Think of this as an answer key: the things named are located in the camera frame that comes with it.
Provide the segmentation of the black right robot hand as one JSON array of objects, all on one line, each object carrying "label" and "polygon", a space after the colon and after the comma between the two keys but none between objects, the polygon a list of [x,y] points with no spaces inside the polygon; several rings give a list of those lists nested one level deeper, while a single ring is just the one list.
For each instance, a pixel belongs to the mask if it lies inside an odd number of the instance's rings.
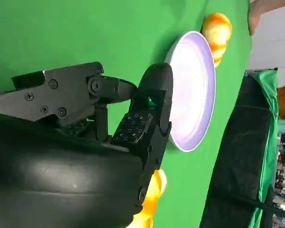
[{"label": "black right robot hand", "polygon": [[15,76],[0,92],[0,228],[124,228],[171,131],[173,73],[139,85],[92,62]]}]

